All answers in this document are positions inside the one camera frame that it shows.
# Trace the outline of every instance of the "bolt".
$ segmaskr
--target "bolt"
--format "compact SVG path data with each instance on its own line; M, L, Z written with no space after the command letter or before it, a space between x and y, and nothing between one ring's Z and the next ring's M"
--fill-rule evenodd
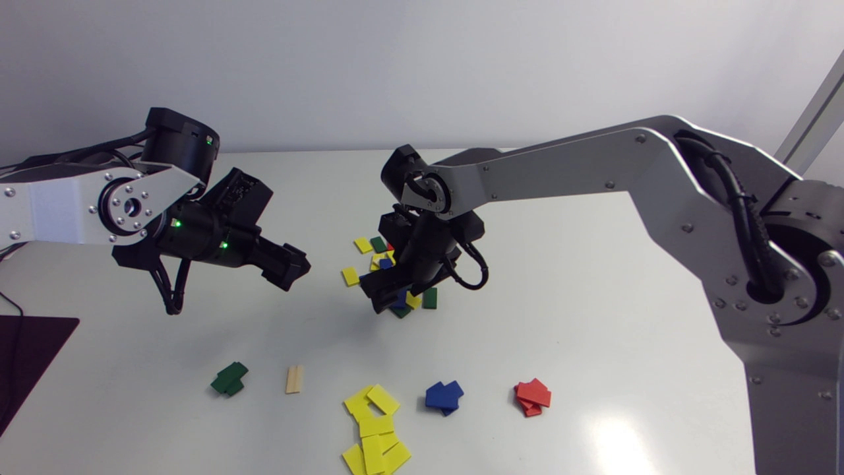
M833 257L832 253L826 252L818 257L818 262L824 267L832 267L836 264L836 258Z

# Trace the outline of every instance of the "pile of red blocks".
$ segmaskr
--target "pile of red blocks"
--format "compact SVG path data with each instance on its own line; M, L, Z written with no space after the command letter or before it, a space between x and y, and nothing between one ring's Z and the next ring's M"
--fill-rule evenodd
M539 379L519 383L513 389L516 390L516 400L522 406L526 418L538 416L543 407L551 407L551 391Z

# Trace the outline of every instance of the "table surface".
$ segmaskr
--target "table surface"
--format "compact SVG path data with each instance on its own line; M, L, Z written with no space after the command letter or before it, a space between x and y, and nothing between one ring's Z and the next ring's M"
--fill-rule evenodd
M742 364L626 194L486 205L484 289L444 282L437 310L375 314L340 270L368 270L352 240L391 209L390 153L217 160L213 182L239 167L274 190L263 236L308 253L288 293L254 267L196 264L168 316L149 275L108 247L32 243L2 263L0 290L28 314L81 324L0 439L0 473L342 474L357 438L341 401L375 383L402 403L406 475L753 472ZM246 388L218 396L208 385L233 361ZM293 364L304 389L285 395ZM512 387L534 377L552 405L525 418ZM425 389L454 379L460 409L426 409Z

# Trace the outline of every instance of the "green block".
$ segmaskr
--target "green block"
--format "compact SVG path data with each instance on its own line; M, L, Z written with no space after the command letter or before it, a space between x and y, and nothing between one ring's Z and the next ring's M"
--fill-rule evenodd
M386 253L387 245L384 243L384 240L381 239L381 236L376 236L370 239L370 244L372 244L372 248L377 253Z
M436 287L422 292L422 308L436 308Z
M398 318L400 318L400 319L403 319L404 317L408 316L408 314L409 314L410 312L412 312L412 311L413 311L413 309L412 309L412 308L410 308L410 305L405 305L405 306L404 306L404 308L393 308L393 307L390 307L390 310L391 310L394 314L396 314L396 316L397 316Z
M229 397L234 396L240 390L243 389L243 383L239 379L235 379L229 387L225 388L225 394L229 395Z
M218 393L224 393L232 383L242 378L243 375L248 372L249 369L247 369L246 366L238 361L235 361L224 370L217 373L217 379L211 383L211 387Z

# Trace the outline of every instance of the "black mat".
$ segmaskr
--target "black mat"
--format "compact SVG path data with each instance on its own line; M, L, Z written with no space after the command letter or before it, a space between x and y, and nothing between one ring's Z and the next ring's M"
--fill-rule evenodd
M8 398L9 363L18 315L0 315L0 411ZM12 399L5 416L0 414L0 436L30 395L38 379L64 346L79 319L30 317L20 329L17 357L14 360Z

